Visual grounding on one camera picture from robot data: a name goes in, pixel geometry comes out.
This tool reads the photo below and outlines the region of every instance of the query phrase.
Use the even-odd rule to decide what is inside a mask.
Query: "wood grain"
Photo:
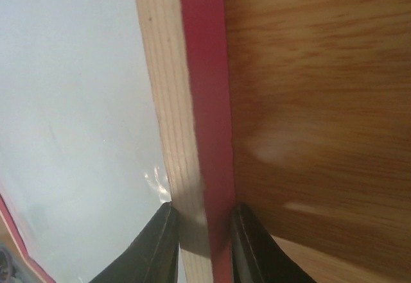
[[[238,199],[380,282],[411,280],[410,3],[225,0]]]
[[[187,282],[213,281],[180,0],[136,0]]]
[[[351,264],[332,255],[293,243],[285,239],[275,237],[277,244],[287,251],[287,254],[297,264],[301,265],[305,272],[311,274],[316,282],[361,282],[361,283],[391,283],[393,279],[381,273],[368,270],[359,265]]]

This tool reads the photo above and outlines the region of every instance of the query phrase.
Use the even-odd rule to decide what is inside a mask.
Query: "black clamp jaw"
[[[178,216],[170,202],[162,204],[127,250],[91,283],[176,283]],[[234,283],[315,283],[243,203],[231,213],[231,241]]]

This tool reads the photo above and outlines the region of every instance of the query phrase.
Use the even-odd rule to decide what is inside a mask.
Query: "white surface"
[[[88,282],[158,209],[156,181],[170,199],[136,6],[0,0],[0,17],[1,194],[40,266]]]

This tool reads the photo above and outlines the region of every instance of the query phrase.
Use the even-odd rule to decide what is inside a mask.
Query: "oak veneer surface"
[[[319,282],[410,282],[411,0],[225,10],[237,199]]]

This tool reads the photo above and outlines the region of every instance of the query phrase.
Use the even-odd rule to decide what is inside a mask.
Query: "red paint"
[[[37,264],[29,255],[26,246],[24,245],[24,241],[22,237],[20,236],[20,233],[17,229],[17,226],[12,218],[12,215],[10,214],[10,211],[7,208],[6,203],[4,202],[3,198],[0,196],[0,211],[1,214],[4,217],[4,220],[6,221],[5,223],[7,224],[11,234],[13,235],[13,238],[15,240],[16,246],[19,248],[24,260],[32,267],[37,274],[39,274],[43,280],[45,280],[47,283],[53,283],[55,282],[44,270]]]
[[[215,283],[231,282],[229,213],[235,204],[223,0],[181,0]]]

